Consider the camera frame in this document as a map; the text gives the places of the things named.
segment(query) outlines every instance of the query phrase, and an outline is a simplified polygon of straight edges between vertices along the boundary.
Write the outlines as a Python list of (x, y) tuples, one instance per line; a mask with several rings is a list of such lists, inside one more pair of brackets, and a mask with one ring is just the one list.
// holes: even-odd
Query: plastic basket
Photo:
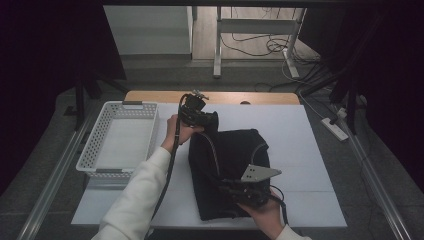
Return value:
[(157, 103), (106, 102), (76, 169), (90, 177), (129, 178), (153, 154), (158, 127)]

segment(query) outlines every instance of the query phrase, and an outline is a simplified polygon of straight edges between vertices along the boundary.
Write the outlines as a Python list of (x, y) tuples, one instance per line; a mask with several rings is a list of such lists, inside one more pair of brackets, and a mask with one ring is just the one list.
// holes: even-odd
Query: power strip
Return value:
[(324, 126), (328, 130), (330, 130), (330, 132), (332, 132), (334, 134), (334, 136), (336, 136), (337, 139), (339, 139), (340, 141), (345, 141), (346, 139), (349, 138), (346, 135), (346, 133), (344, 133), (343, 130), (341, 130), (339, 128), (339, 126), (337, 126), (336, 124), (330, 124), (330, 119), (329, 118), (324, 118), (323, 120), (321, 120), (321, 123), (324, 124)]

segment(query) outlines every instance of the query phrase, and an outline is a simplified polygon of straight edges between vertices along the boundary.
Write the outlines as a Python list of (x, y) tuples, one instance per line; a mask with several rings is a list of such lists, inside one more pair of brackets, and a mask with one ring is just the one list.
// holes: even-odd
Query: white sleeve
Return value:
[(284, 226), (283, 231), (275, 240), (311, 240), (309, 237), (302, 237), (295, 233), (289, 225)]
[(144, 239), (166, 182), (171, 154), (158, 148), (131, 176), (127, 187), (100, 223), (94, 239)]

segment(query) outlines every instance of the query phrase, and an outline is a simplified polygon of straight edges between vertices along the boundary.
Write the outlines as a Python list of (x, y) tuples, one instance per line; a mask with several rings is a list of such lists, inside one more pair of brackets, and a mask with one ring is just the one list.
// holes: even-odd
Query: wall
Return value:
[(191, 54), (192, 8), (104, 6), (120, 55)]

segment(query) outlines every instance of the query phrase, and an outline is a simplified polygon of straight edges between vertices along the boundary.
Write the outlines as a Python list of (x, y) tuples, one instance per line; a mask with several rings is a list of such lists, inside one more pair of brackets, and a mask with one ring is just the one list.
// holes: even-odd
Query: white table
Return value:
[[(159, 145), (166, 120), (177, 104), (160, 103)], [(208, 104), (217, 111), (220, 131), (256, 128), (269, 145), (271, 167), (283, 173), (271, 179), (285, 194), (292, 227), (346, 227), (336, 194), (301, 105)], [(194, 196), (186, 143), (178, 149), (168, 192), (152, 222), (153, 228), (256, 229), (250, 218), (201, 221)], [(99, 185), (90, 180), (72, 224), (99, 224), (125, 183)]]

